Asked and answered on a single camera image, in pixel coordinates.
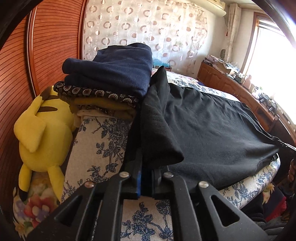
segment white wall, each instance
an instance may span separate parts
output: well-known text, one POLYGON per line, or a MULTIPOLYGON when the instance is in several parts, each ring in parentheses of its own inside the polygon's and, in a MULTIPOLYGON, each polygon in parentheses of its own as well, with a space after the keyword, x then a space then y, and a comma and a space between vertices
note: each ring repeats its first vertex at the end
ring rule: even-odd
POLYGON ((197 70, 200 68, 202 60, 209 54, 219 57, 222 44, 227 32, 224 17, 218 17, 208 10, 207 14, 207 37, 205 43, 199 49, 195 66, 197 70))
POLYGON ((241 20, 237 32, 237 38, 232 47, 232 61, 237 62, 239 68, 242 67, 247 53, 251 31, 253 26, 254 10, 242 9, 241 20))

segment blue floral fabric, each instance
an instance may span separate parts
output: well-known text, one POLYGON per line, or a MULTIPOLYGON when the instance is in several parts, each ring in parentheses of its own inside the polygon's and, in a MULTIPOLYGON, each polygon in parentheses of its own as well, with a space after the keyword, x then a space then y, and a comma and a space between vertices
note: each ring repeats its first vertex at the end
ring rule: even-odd
MULTIPOLYGON (((238 101, 232 95, 200 86, 197 80, 189 77, 168 72, 168 81, 238 101)), ((118 173, 123 162, 130 125, 128 121, 103 113, 99 117, 84 117, 69 158, 62 201, 84 182, 103 182, 118 173)), ((237 208, 242 208, 272 181, 279 166, 278 159, 256 175, 225 188, 220 193, 237 208)), ((144 196, 138 200, 124 200, 121 240, 173 241, 169 201, 144 196)))

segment black cloth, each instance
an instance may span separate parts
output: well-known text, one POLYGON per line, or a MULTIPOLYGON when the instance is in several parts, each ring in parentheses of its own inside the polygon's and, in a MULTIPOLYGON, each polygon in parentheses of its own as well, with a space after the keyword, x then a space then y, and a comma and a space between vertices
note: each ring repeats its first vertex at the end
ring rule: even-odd
POLYGON ((266 221, 264 219, 264 210, 263 210, 263 193, 259 193, 253 200, 247 203, 241 211, 247 215, 252 221, 259 222, 262 225, 265 225, 266 221))
POLYGON ((164 67, 151 77, 130 133, 137 138, 129 137, 127 156, 140 138, 143 164, 170 165, 189 188, 200 180, 228 187, 268 165, 279 150, 245 104, 168 84, 164 67))
POLYGON ((149 46, 133 43, 98 50, 93 61, 68 58, 62 70, 65 85, 104 89, 142 98, 148 89, 153 67, 149 46))

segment screw head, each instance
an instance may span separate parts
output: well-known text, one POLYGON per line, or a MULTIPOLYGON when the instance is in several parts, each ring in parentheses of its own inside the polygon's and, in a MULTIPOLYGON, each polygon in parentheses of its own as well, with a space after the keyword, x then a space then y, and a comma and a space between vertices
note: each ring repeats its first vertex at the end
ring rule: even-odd
POLYGON ((171 173, 171 172, 165 172, 165 173, 163 174, 163 176, 166 177, 166 178, 171 178, 171 177, 174 176, 174 174, 171 173))
POLYGON ((209 186, 209 184, 207 183, 207 182, 205 182, 205 181, 201 181, 201 182, 199 182, 199 184, 198 184, 201 188, 207 188, 208 186, 209 186))
POLYGON ((119 173, 119 176, 122 178, 129 177, 129 173, 128 172, 121 172, 121 173, 119 173))
POLYGON ((85 182, 84 186, 87 187, 87 188, 93 188, 94 187, 94 182, 87 181, 87 182, 85 182))

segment patterned curtain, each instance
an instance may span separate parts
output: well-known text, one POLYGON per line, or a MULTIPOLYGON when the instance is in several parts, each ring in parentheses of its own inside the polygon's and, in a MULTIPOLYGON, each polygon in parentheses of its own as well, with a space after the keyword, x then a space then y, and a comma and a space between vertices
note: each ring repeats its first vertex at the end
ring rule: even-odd
POLYGON ((198 50, 207 35, 206 13, 195 4, 172 0, 90 0, 83 36, 83 59, 97 50, 135 42, 151 47, 153 58, 172 71, 196 77, 198 50))
POLYGON ((227 63, 231 62, 232 59, 232 46, 237 38, 241 13, 242 9, 237 3, 230 4, 227 30, 227 47, 225 52, 225 61, 227 63))

